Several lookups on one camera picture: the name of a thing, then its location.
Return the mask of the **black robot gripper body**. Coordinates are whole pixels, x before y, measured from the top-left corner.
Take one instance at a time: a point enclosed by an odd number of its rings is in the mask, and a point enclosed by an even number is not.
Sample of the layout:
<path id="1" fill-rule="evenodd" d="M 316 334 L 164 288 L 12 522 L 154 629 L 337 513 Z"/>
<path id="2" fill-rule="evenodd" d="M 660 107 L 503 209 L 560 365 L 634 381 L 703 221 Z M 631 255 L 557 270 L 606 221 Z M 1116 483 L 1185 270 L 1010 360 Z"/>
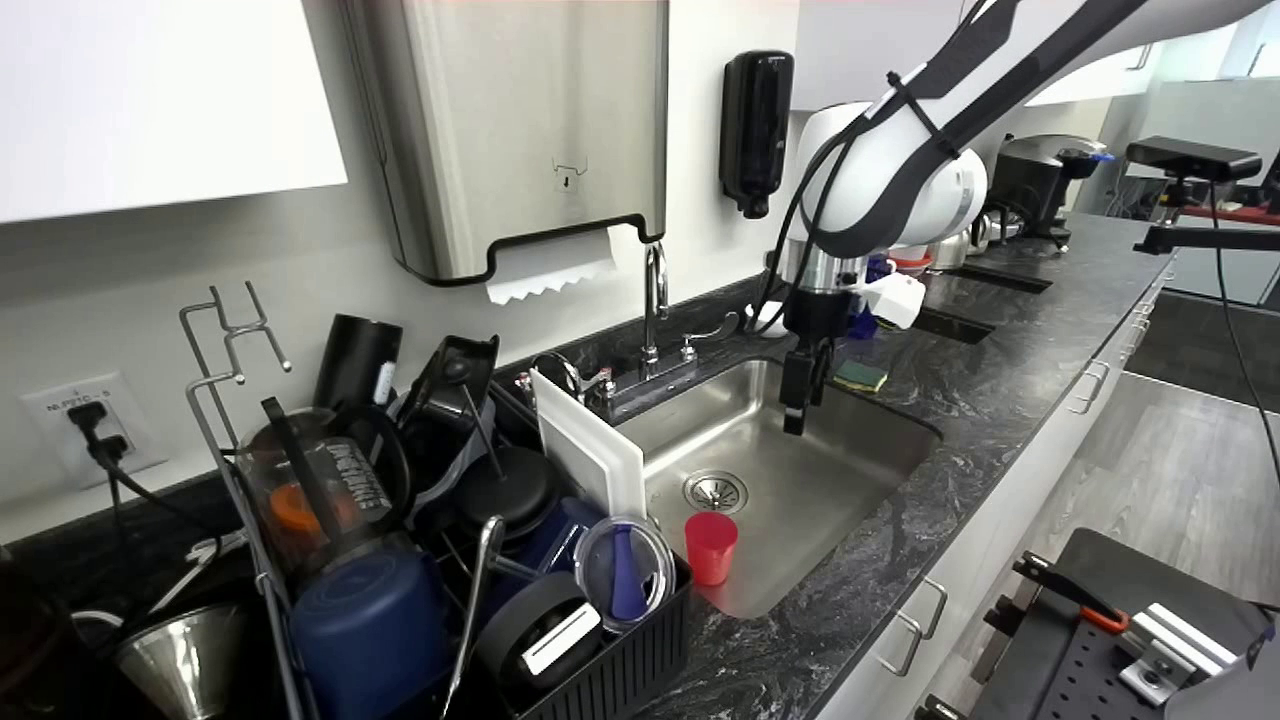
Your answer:
<path id="1" fill-rule="evenodd" d="M 851 327 L 851 317 L 859 312 L 859 301 L 851 290 L 815 295 L 797 288 L 785 308 L 785 327 L 799 345 L 825 345 Z"/>

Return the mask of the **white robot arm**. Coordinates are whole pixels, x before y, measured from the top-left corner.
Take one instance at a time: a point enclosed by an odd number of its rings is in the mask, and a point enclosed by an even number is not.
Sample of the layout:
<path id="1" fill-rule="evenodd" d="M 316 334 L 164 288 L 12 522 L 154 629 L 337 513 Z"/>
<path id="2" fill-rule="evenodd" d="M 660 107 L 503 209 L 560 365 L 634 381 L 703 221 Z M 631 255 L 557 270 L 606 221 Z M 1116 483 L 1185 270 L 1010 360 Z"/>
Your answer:
<path id="1" fill-rule="evenodd" d="M 786 284 L 779 412 L 805 433 L 831 376 L 831 345 L 854 305 L 912 327 L 923 284 L 868 275 L 891 242 L 964 231 L 988 195 L 970 138 L 1044 82 L 1101 56 L 1207 32 L 1269 0 L 977 0 L 912 73 L 891 73 L 872 105 L 818 107 L 799 138 L 805 173 L 786 201 L 774 270 Z"/>

